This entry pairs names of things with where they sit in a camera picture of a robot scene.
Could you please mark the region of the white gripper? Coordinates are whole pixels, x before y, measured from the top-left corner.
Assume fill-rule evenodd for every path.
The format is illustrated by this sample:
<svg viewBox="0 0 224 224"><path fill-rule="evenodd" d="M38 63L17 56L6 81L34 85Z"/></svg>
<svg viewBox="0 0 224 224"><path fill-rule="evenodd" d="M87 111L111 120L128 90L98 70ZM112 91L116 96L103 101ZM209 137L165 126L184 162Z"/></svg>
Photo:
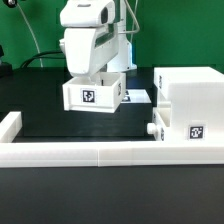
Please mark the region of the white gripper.
<svg viewBox="0 0 224 224"><path fill-rule="evenodd" d="M64 44L67 68L73 76L91 76L118 54L118 32L114 27L66 28Z"/></svg>

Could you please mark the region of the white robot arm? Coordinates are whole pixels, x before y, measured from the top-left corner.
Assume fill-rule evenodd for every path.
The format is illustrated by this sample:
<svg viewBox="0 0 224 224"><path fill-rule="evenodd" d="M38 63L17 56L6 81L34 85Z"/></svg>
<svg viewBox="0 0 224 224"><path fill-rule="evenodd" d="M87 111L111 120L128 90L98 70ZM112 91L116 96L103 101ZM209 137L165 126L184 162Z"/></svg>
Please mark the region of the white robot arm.
<svg viewBox="0 0 224 224"><path fill-rule="evenodd" d="M75 76L134 70L132 44L127 34L139 31L128 0L67 0L60 12L65 28L60 48Z"/></svg>

